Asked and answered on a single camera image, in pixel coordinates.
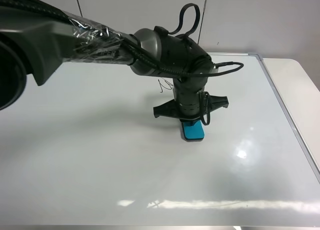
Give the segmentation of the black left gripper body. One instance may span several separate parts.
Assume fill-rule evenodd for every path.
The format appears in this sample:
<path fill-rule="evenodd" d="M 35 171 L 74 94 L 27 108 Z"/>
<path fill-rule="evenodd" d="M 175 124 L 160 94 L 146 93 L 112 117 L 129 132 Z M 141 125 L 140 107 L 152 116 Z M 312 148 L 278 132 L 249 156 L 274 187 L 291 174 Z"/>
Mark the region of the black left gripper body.
<path fill-rule="evenodd" d="M 214 96 L 205 91 L 206 77 L 182 77 L 173 79 L 174 99 L 153 108 L 155 118 L 168 117 L 180 121 L 204 120 L 204 116 L 219 109 L 227 108 L 226 96 Z"/>

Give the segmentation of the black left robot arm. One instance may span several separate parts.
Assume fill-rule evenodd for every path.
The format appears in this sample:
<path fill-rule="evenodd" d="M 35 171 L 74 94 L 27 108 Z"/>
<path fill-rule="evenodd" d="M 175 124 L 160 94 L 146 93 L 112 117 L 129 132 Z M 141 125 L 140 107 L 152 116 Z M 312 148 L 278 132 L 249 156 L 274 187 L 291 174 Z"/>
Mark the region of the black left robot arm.
<path fill-rule="evenodd" d="M 41 0 L 0 0 L 0 107 L 22 95 L 27 75 L 41 86 L 64 62 L 119 64 L 139 76 L 173 80 L 174 99 L 154 107 L 155 117 L 208 125 L 211 112 L 229 101 L 205 91 L 224 63 L 213 63 L 191 39 L 201 16 L 199 7 L 194 9 L 186 33 L 156 26 L 126 34 Z"/>

